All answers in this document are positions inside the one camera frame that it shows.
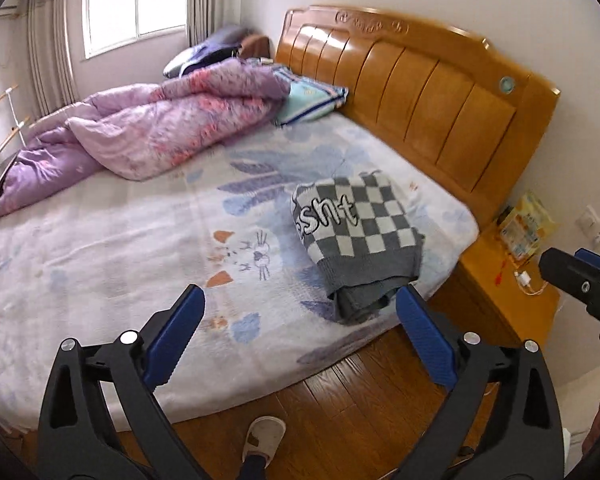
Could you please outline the dark blue pillow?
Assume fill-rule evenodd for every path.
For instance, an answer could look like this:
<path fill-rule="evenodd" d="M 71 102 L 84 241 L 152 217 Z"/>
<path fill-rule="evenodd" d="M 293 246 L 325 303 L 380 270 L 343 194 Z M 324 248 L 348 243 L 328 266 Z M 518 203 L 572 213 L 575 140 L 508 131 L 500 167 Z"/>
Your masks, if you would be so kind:
<path fill-rule="evenodd" d="M 194 70 L 222 62 L 238 53 L 249 29 L 236 24 L 221 27 L 206 40 L 185 49 L 164 66 L 163 76 L 181 77 Z"/>

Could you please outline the wooden bed rail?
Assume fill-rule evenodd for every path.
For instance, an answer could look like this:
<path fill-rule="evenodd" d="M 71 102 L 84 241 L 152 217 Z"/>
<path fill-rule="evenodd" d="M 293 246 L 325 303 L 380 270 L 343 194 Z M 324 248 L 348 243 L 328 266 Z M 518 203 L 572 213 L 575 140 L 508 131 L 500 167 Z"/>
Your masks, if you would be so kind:
<path fill-rule="evenodd" d="M 24 145 L 24 134 L 32 122 L 30 105 L 21 84 L 0 92 L 0 164 Z"/>

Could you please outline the teal striped pillow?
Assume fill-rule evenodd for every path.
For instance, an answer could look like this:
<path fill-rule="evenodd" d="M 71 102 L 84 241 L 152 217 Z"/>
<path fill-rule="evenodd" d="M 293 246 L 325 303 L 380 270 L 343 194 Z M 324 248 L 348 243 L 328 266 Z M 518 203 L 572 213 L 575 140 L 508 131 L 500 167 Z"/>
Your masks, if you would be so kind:
<path fill-rule="evenodd" d="M 299 122 L 312 122 L 347 103 L 347 87 L 333 86 L 307 76 L 299 76 L 284 66 L 276 67 L 274 74 L 289 84 L 289 96 L 274 119 L 276 126 L 286 127 Z"/>

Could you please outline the air conditioner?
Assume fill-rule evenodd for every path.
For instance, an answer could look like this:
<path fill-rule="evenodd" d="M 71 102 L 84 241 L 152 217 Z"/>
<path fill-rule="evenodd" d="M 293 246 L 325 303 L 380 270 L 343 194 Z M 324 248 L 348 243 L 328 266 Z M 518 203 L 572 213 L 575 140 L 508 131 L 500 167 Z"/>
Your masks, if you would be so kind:
<path fill-rule="evenodd" d="M 4 0 L 0 5 L 0 18 L 18 18 L 20 0 Z"/>

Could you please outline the white wall socket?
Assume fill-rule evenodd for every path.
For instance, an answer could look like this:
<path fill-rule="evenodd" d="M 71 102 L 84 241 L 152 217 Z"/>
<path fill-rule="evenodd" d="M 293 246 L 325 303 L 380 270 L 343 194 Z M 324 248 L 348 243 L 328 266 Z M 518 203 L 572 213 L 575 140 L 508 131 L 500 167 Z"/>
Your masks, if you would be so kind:
<path fill-rule="evenodd" d="M 600 217 L 591 205 L 576 220 L 576 225 L 592 247 L 600 246 Z"/>

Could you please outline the grey white checkered sweater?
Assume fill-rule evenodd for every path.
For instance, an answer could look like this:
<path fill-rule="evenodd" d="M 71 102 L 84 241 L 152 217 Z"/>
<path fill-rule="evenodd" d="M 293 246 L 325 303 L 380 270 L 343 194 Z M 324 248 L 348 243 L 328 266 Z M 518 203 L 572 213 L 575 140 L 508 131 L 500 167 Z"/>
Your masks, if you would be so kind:
<path fill-rule="evenodd" d="M 366 321 L 419 279 L 425 237 L 383 172 L 301 183 L 291 213 L 337 322 Z"/>

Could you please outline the white slipper foot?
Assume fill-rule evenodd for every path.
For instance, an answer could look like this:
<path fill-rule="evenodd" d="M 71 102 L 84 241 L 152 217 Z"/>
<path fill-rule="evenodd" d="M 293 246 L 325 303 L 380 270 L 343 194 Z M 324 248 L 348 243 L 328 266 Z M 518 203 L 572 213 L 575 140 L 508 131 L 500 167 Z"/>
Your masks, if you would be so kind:
<path fill-rule="evenodd" d="M 266 468 L 272 462 L 286 429 L 283 419 L 271 415 L 258 417 L 250 424 L 237 480 L 265 479 Z"/>

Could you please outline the floral blue bed sheet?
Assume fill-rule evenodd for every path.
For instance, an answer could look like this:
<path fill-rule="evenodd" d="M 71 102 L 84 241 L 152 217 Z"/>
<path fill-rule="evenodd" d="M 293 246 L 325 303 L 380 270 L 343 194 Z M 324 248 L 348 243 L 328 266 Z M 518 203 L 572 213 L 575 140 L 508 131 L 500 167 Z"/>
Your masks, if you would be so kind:
<path fill-rule="evenodd" d="M 232 408 L 331 366 L 396 325 L 336 321 L 291 217 L 304 182 L 383 171 L 425 237 L 432 295 L 479 233 L 470 210 L 338 113 L 265 127 L 159 177 L 108 171 L 0 218 L 0 425 L 29 431 L 60 344 L 108 344 L 190 284 L 206 310 L 157 399 L 172 422 Z"/>

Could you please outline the yellow snack bag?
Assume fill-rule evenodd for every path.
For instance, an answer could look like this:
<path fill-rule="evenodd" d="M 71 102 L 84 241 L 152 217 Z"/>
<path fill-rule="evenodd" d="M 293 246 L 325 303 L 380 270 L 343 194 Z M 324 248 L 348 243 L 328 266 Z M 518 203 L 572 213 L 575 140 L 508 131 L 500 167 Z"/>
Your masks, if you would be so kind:
<path fill-rule="evenodd" d="M 520 268 L 535 255 L 557 227 L 558 224 L 539 197 L 527 191 L 498 225 L 498 240 L 513 265 Z"/>

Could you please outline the wooden nightstand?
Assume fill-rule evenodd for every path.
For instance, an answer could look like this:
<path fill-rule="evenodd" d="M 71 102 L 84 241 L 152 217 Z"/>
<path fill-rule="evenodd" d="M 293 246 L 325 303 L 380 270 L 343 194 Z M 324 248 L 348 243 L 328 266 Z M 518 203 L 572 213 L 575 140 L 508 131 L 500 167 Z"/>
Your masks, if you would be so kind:
<path fill-rule="evenodd" d="M 491 224 L 460 255 L 451 276 L 428 300 L 429 307 L 487 344 L 516 347 L 533 339 L 544 346 L 560 295 L 541 280 L 535 262 L 528 262 L 524 270 L 531 276 L 530 292 L 520 288 L 516 269 Z"/>

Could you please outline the purple floral quilt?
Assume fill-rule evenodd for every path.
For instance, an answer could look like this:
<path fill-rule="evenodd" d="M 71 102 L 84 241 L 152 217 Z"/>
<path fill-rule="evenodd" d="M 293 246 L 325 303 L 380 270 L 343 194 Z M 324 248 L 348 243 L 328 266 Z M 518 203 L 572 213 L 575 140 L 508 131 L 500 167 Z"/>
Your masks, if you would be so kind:
<path fill-rule="evenodd" d="M 0 217 L 102 169 L 131 181 L 157 177 L 215 143 L 259 128 L 289 95 L 289 82 L 273 67 L 240 58 L 161 84 L 92 94 L 31 126 L 7 171 Z"/>

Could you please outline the wooden headboard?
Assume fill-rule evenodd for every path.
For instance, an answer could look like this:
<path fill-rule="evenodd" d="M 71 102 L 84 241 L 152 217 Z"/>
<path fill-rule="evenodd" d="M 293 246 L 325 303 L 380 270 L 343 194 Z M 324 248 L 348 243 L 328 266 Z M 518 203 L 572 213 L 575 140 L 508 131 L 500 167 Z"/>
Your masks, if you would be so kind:
<path fill-rule="evenodd" d="M 275 58 L 347 88 L 341 113 L 467 205 L 479 226 L 503 209 L 560 96 L 484 37 L 369 8 L 288 10 Z"/>

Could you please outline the window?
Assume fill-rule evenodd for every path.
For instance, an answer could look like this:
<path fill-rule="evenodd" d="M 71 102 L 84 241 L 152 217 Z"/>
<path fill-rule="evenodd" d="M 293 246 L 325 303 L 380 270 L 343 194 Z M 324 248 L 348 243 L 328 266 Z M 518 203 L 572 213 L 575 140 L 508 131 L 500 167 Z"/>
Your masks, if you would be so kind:
<path fill-rule="evenodd" d="M 132 42 L 181 30 L 187 0 L 83 0 L 85 55 L 95 55 Z"/>

